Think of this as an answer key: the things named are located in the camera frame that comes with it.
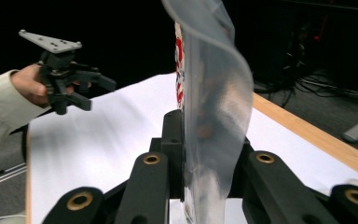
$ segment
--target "transparent plastic bag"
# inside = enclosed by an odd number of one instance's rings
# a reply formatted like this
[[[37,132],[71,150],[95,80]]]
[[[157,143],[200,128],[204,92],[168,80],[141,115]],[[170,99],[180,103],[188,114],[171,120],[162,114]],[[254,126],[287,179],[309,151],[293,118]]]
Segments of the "transparent plastic bag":
[[[183,48],[177,46],[182,55],[176,60],[186,147],[184,214],[187,223],[221,224],[251,117],[252,74],[220,0],[162,3]]]

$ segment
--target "white cable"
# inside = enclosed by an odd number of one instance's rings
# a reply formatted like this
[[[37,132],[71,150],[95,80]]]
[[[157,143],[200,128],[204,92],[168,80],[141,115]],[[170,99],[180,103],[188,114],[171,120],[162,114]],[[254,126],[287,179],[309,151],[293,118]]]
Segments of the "white cable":
[[[6,218],[6,217],[25,217],[25,215],[11,215],[11,216],[4,216],[0,218]]]

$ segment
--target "white sleeve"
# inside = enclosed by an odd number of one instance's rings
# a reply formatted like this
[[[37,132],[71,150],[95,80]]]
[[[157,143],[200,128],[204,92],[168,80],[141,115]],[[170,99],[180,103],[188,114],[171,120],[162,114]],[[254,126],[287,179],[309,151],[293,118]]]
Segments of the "white sleeve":
[[[33,105],[17,92],[10,81],[10,74],[15,71],[0,75],[0,142],[12,131],[49,110],[49,107]]]

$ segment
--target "metal mounting plate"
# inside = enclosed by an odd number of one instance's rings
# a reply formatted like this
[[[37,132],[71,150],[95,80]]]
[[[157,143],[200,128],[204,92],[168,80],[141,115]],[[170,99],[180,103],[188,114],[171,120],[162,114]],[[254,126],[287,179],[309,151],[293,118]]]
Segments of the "metal mounting plate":
[[[82,47],[80,42],[71,42],[49,36],[32,34],[25,30],[20,30],[19,35],[51,53],[62,53],[68,50],[80,49]]]

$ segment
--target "human hand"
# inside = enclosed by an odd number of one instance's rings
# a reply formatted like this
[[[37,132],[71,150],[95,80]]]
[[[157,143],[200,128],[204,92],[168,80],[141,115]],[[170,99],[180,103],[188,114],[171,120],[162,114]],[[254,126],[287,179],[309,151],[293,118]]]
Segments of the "human hand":
[[[41,76],[39,74],[40,65],[31,64],[20,71],[11,75],[11,83],[14,88],[29,102],[34,105],[48,104],[48,90],[45,85],[41,83]],[[72,86],[66,88],[68,94],[74,91]]]

